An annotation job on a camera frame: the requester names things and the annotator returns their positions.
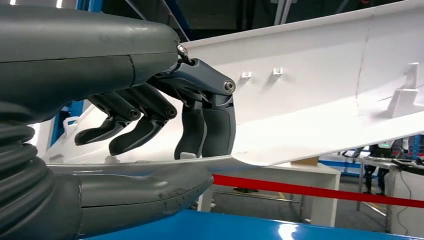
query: person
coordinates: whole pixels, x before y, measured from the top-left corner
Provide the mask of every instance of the person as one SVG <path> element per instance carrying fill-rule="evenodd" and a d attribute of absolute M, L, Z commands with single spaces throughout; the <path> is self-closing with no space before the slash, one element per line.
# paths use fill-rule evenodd
<path fill-rule="evenodd" d="M 399 154 L 396 158 L 399 158 L 400 156 L 406 155 L 409 152 L 409 137 L 402 138 L 402 144 L 399 148 Z M 376 157 L 376 158 L 393 158 L 393 150 L 394 150 L 394 141 L 392 141 L 390 144 L 388 144 L 388 147 L 380 147 L 379 144 L 374 144 L 369 146 L 369 156 L 370 157 Z M 364 191 L 364 194 L 372 194 L 371 189 L 373 185 L 373 173 L 376 171 L 377 167 L 365 164 L 364 166 L 364 178 L 365 178 L 365 187 L 366 191 Z M 377 184 L 378 188 L 380 189 L 379 193 L 376 193 L 376 195 L 385 196 L 386 195 L 386 184 L 385 184 L 385 176 L 389 173 L 388 169 L 385 168 L 378 168 L 377 172 Z"/>

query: white hook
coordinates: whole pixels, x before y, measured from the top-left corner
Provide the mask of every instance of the white hook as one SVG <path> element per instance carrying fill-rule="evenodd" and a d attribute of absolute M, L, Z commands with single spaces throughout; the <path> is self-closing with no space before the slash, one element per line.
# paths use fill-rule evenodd
<path fill-rule="evenodd" d="M 241 73 L 241 78 L 248 80 L 252 77 L 252 72 L 251 71 L 244 71 Z"/>
<path fill-rule="evenodd" d="M 274 74 L 277 77 L 280 77 L 281 75 L 283 75 L 283 73 L 284 73 L 284 71 L 283 71 L 283 68 L 282 67 L 275 67 L 272 70 L 272 74 Z"/>

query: blue pillar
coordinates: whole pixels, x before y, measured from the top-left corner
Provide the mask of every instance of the blue pillar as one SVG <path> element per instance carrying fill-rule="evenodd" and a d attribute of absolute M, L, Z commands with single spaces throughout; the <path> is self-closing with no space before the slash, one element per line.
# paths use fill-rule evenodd
<path fill-rule="evenodd" d="M 420 141 L 421 135 L 415 135 L 413 137 L 412 159 L 417 159 L 418 157 L 418 152 L 420 151 Z"/>

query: white bracket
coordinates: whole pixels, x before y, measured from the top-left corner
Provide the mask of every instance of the white bracket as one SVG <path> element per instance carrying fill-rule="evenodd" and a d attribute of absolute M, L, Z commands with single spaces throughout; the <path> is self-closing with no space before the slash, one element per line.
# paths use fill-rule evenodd
<path fill-rule="evenodd" d="M 68 138 L 71 134 L 77 129 L 80 117 L 79 116 L 71 116 L 63 120 L 63 129 L 64 129 L 64 137 Z"/>
<path fill-rule="evenodd" d="M 275 75 L 275 76 L 277 76 L 277 78 L 281 77 L 281 75 L 283 75 L 283 73 L 284 73 L 284 71 L 283 71 L 283 68 L 282 67 L 275 67 L 272 70 L 272 74 Z"/>
<path fill-rule="evenodd" d="M 252 77 L 252 72 L 251 71 L 244 71 L 241 73 L 241 79 L 243 80 L 248 80 Z"/>
<path fill-rule="evenodd" d="M 424 111 L 424 105 L 415 104 L 419 90 L 417 89 L 419 63 L 409 63 L 405 72 L 405 84 L 394 91 L 387 107 L 387 113 L 391 118 L 402 117 Z"/>

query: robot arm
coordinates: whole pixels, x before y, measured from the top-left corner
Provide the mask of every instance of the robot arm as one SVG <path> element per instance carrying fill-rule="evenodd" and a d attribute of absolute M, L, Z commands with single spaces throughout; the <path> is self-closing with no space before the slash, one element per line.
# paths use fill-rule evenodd
<path fill-rule="evenodd" d="M 34 135 L 27 125 L 51 119 L 69 101 L 88 98 L 108 118 L 79 134 L 77 144 L 110 138 L 142 117 L 134 131 L 111 142 L 110 151 L 116 155 L 139 147 L 177 113 L 158 88 L 180 96 L 184 113 L 204 115 L 196 118 L 196 129 L 204 118 L 211 130 L 205 142 L 225 137 L 219 147 L 205 144 L 204 156 L 229 153 L 234 89 L 223 89 L 234 88 L 234 82 L 199 60 L 192 64 L 182 56 L 178 61 L 178 37 L 170 27 L 85 11 L 2 5 L 0 29 L 1 240 L 74 240 L 119 231 L 176 214 L 210 187 L 207 169 L 187 163 L 143 177 L 54 174 L 25 143 Z M 193 122 L 183 115 L 185 126 Z M 191 152 L 202 144 L 185 128 L 180 145 L 179 151 Z"/>

